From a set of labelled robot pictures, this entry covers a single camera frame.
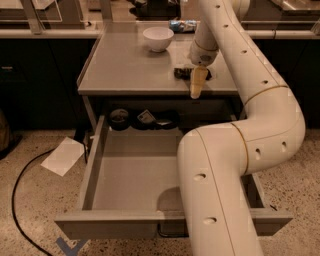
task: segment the drawer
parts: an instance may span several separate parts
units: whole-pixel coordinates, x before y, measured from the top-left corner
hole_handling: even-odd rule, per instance
[[[70,239],[187,235],[176,152],[179,129],[109,129],[100,116],[75,211],[55,222]],[[258,235],[273,235],[292,214],[265,203],[257,175],[242,178]]]

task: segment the white sheet of paper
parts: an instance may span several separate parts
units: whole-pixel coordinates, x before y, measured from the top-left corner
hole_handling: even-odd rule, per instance
[[[81,143],[66,137],[61,144],[41,163],[41,166],[64,176],[84,153]]]

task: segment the floor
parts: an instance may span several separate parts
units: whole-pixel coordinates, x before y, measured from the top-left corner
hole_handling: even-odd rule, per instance
[[[20,134],[23,139],[18,147],[0,161],[0,254],[44,255],[15,227],[11,194],[23,167],[35,156],[58,146],[66,136],[72,138],[74,131],[24,131]],[[319,156],[320,130],[307,130],[301,150],[290,161],[259,174],[267,203],[294,215],[294,219],[274,236],[259,238],[266,256],[319,255]],[[85,160],[82,156],[65,176],[60,177],[40,166],[44,159],[45,156],[33,162],[23,175],[16,193],[16,214],[25,233],[52,255],[192,255],[187,238],[69,240],[54,223],[54,218],[74,208]],[[63,243],[67,246],[61,250],[58,244]],[[71,254],[70,248],[76,245],[78,254]]]

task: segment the bowl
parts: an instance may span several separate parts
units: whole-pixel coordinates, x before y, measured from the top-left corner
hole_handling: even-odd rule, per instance
[[[143,31],[143,36],[154,52],[163,52],[170,45],[173,31],[165,27],[151,27]]]

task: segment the white robotic arm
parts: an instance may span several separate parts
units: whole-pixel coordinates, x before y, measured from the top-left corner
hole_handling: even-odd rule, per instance
[[[180,142],[180,188],[193,255],[263,255],[240,177],[292,157],[304,139],[304,118],[229,0],[199,0],[199,5],[202,20],[191,47],[192,62],[201,70],[221,51],[247,119],[194,129]],[[196,72],[192,83],[198,86],[201,75]]]

